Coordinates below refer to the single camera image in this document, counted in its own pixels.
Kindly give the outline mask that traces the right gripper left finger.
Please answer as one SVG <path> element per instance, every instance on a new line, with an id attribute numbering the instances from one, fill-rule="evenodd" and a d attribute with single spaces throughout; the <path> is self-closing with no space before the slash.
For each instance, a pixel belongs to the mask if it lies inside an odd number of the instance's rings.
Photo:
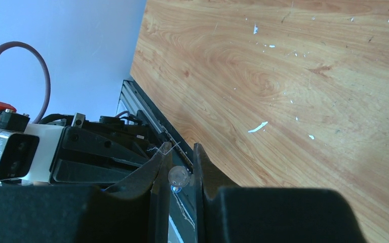
<path id="1" fill-rule="evenodd" d="M 0 186 L 0 242 L 167 242 L 171 147 L 106 190 Z"/>

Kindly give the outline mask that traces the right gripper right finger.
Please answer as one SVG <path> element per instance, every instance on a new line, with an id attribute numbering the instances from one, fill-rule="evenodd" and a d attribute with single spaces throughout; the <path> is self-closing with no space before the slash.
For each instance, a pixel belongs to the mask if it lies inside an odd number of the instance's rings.
<path id="1" fill-rule="evenodd" d="M 242 187 L 193 148 L 197 242 L 365 242 L 347 200 L 324 188 Z"/>

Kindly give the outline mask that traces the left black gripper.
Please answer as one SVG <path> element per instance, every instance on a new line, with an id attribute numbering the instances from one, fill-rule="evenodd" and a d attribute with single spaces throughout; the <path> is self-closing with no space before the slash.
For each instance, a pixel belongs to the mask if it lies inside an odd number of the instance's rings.
<path id="1" fill-rule="evenodd" d="M 162 138 L 145 118 L 134 115 L 50 115 L 63 126 L 49 171 L 51 184 L 111 185 L 148 162 Z"/>

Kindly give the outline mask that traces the clear pen cap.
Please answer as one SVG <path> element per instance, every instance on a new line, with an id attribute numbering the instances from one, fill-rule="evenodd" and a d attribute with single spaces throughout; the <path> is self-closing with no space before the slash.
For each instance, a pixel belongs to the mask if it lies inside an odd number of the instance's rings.
<path id="1" fill-rule="evenodd" d="M 191 173 L 184 166 L 174 166 L 168 173 L 170 189 L 174 193 L 179 193 L 184 187 L 190 184 Z"/>

